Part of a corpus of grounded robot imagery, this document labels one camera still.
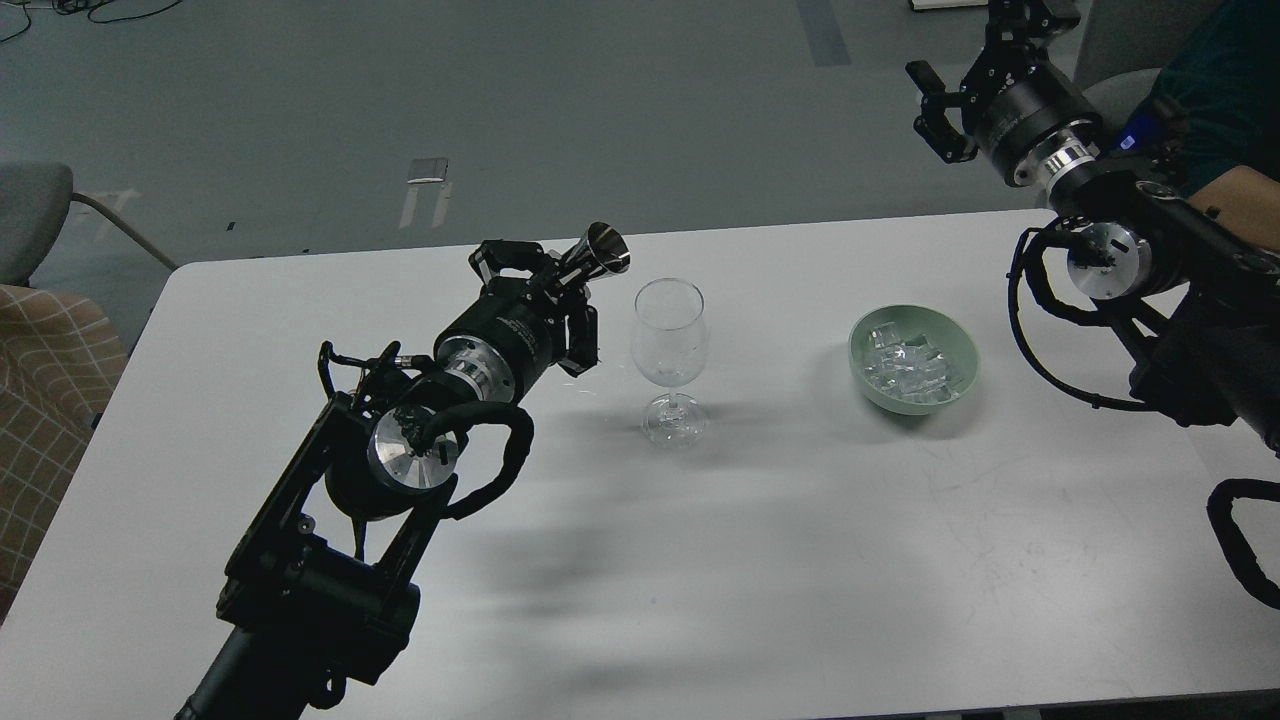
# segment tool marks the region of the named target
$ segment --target person's arm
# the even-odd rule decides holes
[[[1217,222],[1236,237],[1280,252],[1280,182],[1236,165],[1196,191],[1188,202],[1198,210],[1217,208]]]

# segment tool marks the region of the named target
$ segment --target silver joint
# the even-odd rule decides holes
[[[1060,179],[1075,168],[1092,163],[1094,150],[1075,135],[1075,127],[1084,120],[1076,120],[1068,127],[1042,140],[1027,158],[1018,164],[1014,182],[1019,186],[1037,183],[1050,195]]]
[[[436,352],[444,372],[467,383],[476,400],[511,402],[516,397],[515,375],[498,351],[480,338],[445,338]]]

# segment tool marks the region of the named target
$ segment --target white tape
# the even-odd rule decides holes
[[[449,200],[453,199],[453,183],[440,183],[440,196],[435,199],[435,213],[431,215],[431,227],[438,228],[444,224],[444,214],[449,211]]]
[[[404,193],[404,209],[401,210],[399,229],[404,229],[413,223],[413,213],[417,211],[417,186],[411,184]]]

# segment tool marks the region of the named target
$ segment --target wire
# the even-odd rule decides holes
[[[8,35],[0,38],[0,44],[9,42],[10,40],[18,37],[19,35],[31,29],[31,10],[54,10],[59,15],[74,15],[77,13],[84,13],[88,22],[99,26],[123,23],[127,20],[141,20],[142,18],[150,18],[152,15],[159,15],[160,13],[180,4],[183,0],[173,0],[164,8],[157,8],[150,13],[142,13],[140,15],[125,15],[123,18],[108,18],[105,20],[93,17],[93,13],[101,10],[102,8],[111,5],[116,0],[50,0],[49,5],[31,6],[29,0],[0,0],[0,4],[8,5],[10,8],[22,8],[22,14],[27,17],[27,24],[22,27],[18,32]]]
[[[1105,395],[1098,395],[1096,392],[1083,391],[1075,386],[1068,384],[1060,380],[1053,373],[1048,370],[1036,354],[1032,351],[1030,343],[1027,341],[1027,334],[1023,333],[1021,320],[1018,318],[1018,287],[1023,278],[1023,272],[1025,270],[1025,255],[1027,255],[1027,241],[1032,234],[1037,234],[1043,229],[1057,229],[1060,227],[1061,219],[1055,219],[1048,228],[1027,228],[1027,232],[1018,238],[1018,247],[1014,250],[1012,266],[1009,269],[1009,327],[1014,332],[1014,342],[1018,345],[1018,350],[1023,354],[1027,364],[1032,366],[1036,373],[1044,378],[1051,386],[1057,389],[1070,395],[1071,397],[1088,402],[1094,410],[1098,407],[1106,407],[1108,410],[1125,410],[1129,413],[1152,413],[1156,409],[1147,402],[1135,402],[1133,400],[1121,400],[1117,397],[1107,397]]]
[[[5,3],[5,5],[9,5],[10,8],[17,8],[18,6],[14,3]],[[0,38],[0,44],[9,42],[14,37],[18,37],[19,35],[22,35],[22,33],[27,32],[28,29],[31,29],[31,12],[27,10],[27,4],[26,3],[22,3],[22,14],[27,15],[27,24],[22,26],[22,29],[19,29],[18,32],[15,32],[13,35],[6,35],[3,38]]]
[[[90,8],[88,14],[84,15],[84,17],[88,18],[88,22],[91,22],[93,24],[100,24],[100,26],[111,24],[111,23],[123,23],[123,22],[128,22],[128,20],[141,20],[142,18],[150,18],[151,15],[159,15],[160,13],[168,10],[169,8],[173,8],[174,5],[180,4],[182,1],[183,0],[173,0],[173,3],[169,3],[164,8],[160,8],[157,10],[151,10],[150,13],[142,13],[141,15],[128,15],[128,17],[124,17],[124,18],[111,18],[111,19],[106,19],[106,20],[99,20],[99,19],[93,18],[93,13],[96,13],[97,10],[102,9],[106,5],[110,5],[111,3],[115,3],[115,0],[102,0],[101,4],[95,5],[93,8]]]

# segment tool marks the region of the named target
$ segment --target chair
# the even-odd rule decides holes
[[[1084,24],[1075,85],[1119,132],[1151,92],[1160,69],[1222,0],[1097,0]]]
[[[58,240],[73,200],[101,213],[170,270],[178,269],[110,208],[76,192],[67,165],[0,163],[0,284],[28,284]]]

